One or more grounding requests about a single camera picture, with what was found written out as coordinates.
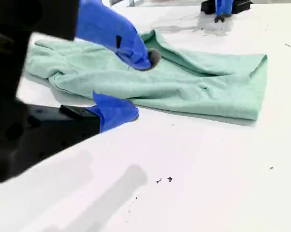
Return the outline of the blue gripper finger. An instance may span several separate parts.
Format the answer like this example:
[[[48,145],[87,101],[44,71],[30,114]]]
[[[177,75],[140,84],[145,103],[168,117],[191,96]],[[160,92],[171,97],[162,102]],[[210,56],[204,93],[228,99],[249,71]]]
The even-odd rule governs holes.
[[[95,105],[77,107],[62,105],[60,112],[75,120],[81,140],[109,131],[139,117],[139,110],[129,100],[93,92]]]
[[[216,16],[214,18],[214,22],[217,23],[219,21],[224,22],[225,17],[222,13],[222,0],[215,0],[215,8],[216,8]]]
[[[233,0],[225,0],[224,2],[224,17],[231,17],[233,9]]]
[[[104,46],[139,71],[153,69],[160,52],[148,49],[134,25],[100,0],[79,1],[76,37]]]

